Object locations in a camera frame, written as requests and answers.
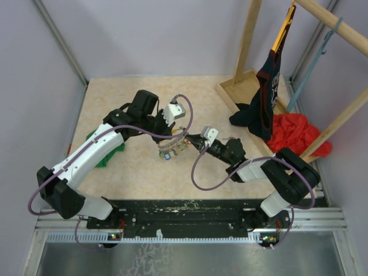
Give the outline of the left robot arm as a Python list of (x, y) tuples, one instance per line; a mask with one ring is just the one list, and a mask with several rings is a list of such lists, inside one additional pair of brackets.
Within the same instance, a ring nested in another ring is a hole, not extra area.
[(172, 100), (164, 109), (152, 115), (159, 98), (139, 90), (131, 103), (112, 110), (93, 134), (67, 159), (37, 172), (41, 198), (64, 219), (76, 215), (93, 216), (107, 228), (115, 227), (120, 215), (102, 197), (84, 195), (78, 191), (87, 174), (110, 152), (138, 136), (149, 132), (156, 143), (169, 139), (175, 120), (185, 116), (185, 109)]

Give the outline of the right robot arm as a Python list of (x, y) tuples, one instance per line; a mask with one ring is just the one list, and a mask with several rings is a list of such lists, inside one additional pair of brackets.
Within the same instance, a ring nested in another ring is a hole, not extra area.
[[(214, 139), (210, 141), (202, 135), (186, 135), (200, 153), (191, 169), (191, 181), (201, 191), (216, 190), (228, 180), (246, 183), (253, 180), (267, 179), (274, 191), (260, 204), (256, 214), (258, 223), (271, 227), (277, 221), (277, 215), (284, 209), (311, 209), (316, 202), (313, 188), (319, 184), (319, 173), (289, 148), (282, 148), (273, 156), (247, 159), (240, 139), (229, 139), (225, 144)], [(201, 187), (194, 179), (198, 162), (209, 154), (226, 163), (228, 176), (212, 187)]]

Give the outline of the bunch of tagged keys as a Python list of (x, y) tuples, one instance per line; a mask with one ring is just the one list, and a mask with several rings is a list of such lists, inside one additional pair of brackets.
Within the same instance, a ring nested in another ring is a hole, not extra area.
[(188, 148), (188, 143), (186, 141), (186, 145), (181, 146), (180, 148), (172, 149), (170, 151), (159, 151), (159, 157), (163, 160), (170, 160), (176, 156), (178, 156), (182, 151)]

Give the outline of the large metal keyring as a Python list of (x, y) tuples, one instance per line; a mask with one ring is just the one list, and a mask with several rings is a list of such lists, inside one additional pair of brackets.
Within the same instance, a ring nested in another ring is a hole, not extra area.
[(163, 145), (158, 144), (159, 151), (161, 151), (161, 152), (170, 151), (170, 150), (174, 150), (176, 148), (180, 148), (183, 145), (186, 145), (186, 140), (185, 140), (186, 137), (185, 136), (186, 136), (186, 134), (180, 135), (179, 137), (176, 137), (176, 138), (172, 139), (171, 141), (169, 141), (166, 144), (163, 144)]

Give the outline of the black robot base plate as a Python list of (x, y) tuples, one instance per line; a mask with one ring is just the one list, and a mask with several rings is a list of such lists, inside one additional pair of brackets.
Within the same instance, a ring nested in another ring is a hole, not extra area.
[(271, 227), (286, 210), (267, 218), (260, 211), (260, 199), (236, 200), (113, 200), (113, 211), (105, 221), (89, 217), (88, 229), (137, 229), (138, 226), (234, 224), (250, 231)]

